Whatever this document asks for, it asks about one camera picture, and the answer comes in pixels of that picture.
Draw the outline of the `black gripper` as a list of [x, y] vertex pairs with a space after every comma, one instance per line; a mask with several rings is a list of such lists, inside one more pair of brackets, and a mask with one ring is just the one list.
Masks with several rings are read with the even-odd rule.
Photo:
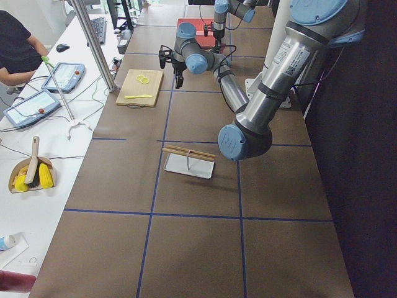
[[184, 78], [183, 72], [185, 71], [185, 63], [180, 61], [174, 61], [172, 63], [174, 68], [174, 75], [175, 75], [175, 88], [180, 89], [183, 86]]
[[220, 46], [221, 45], [221, 40], [224, 37], [224, 30], [216, 30], [213, 29], [213, 37], [215, 38], [215, 45]]

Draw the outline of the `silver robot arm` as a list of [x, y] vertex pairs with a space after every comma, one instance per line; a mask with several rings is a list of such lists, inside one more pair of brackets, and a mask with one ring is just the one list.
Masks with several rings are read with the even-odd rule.
[[172, 63], [177, 87], [182, 86], [185, 70], [195, 75], [212, 73], [235, 114], [233, 123], [218, 134], [219, 149], [229, 160], [244, 160], [270, 148], [269, 122], [313, 54], [360, 41], [366, 12], [366, 1], [280, 1], [276, 19], [285, 24], [285, 38], [271, 64], [257, 77], [252, 96], [239, 86], [224, 55], [199, 45], [191, 23], [178, 25], [175, 46], [162, 61]]
[[225, 36], [226, 18], [228, 14], [236, 16], [244, 22], [252, 22], [255, 15], [257, 1], [254, 0], [216, 0], [214, 3], [214, 16], [211, 24], [213, 37], [216, 46], [221, 45], [221, 40]]

